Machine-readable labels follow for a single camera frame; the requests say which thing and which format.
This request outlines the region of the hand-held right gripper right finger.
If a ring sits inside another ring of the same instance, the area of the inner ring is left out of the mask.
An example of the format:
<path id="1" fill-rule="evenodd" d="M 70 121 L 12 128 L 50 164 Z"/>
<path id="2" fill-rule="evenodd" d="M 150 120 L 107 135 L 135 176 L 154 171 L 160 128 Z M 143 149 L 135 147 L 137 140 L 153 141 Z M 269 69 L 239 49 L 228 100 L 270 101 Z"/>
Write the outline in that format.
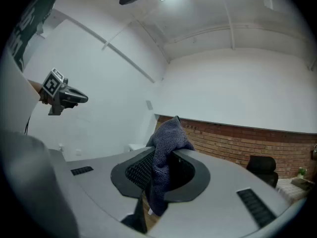
<path id="1" fill-rule="evenodd" d="M 193 201 L 170 203 L 148 235 L 153 238 L 245 238 L 259 227 L 237 195 L 250 188 L 276 217 L 290 204 L 270 185 L 233 162 L 190 150 L 178 150 L 202 162 L 210 172 L 207 188 Z"/>

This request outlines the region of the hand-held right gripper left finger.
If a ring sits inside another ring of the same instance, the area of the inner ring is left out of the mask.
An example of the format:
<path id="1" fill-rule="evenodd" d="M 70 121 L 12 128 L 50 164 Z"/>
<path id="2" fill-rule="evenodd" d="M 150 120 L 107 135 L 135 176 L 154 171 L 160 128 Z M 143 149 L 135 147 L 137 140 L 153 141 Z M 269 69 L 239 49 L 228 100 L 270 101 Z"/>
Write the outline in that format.
<path id="1" fill-rule="evenodd" d="M 50 160 L 58 185 L 68 202 L 81 234 L 135 234 L 121 223 L 134 212 L 138 200 L 123 196 L 113 185 L 111 170 L 148 148 L 103 158 L 67 162 L 51 149 Z"/>

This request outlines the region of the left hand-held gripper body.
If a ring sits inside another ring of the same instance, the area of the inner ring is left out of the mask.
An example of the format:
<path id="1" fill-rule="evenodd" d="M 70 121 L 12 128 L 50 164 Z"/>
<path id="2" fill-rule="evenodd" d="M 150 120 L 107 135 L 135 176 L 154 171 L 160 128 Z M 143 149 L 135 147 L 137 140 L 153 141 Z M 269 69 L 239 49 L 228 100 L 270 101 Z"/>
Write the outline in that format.
<path id="1" fill-rule="evenodd" d="M 64 109 L 72 109 L 78 104 L 88 101 L 88 96 L 78 89 L 70 87 L 68 79 L 56 68 L 50 71 L 41 89 L 44 89 L 53 100 L 49 116 L 59 116 Z"/>

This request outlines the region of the person's left hand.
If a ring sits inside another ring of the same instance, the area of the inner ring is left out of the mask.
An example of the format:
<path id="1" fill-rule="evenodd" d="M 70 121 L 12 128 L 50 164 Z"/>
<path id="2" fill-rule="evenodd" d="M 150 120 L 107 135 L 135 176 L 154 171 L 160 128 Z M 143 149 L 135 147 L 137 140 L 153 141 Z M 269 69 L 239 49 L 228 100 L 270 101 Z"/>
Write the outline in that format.
<path id="1" fill-rule="evenodd" d="M 53 104 L 52 97 L 50 95 L 48 95 L 44 89 L 41 89 L 39 91 L 39 95 L 40 95 L 40 102 L 42 102 L 43 104 L 45 104 L 45 105 L 52 105 Z"/>

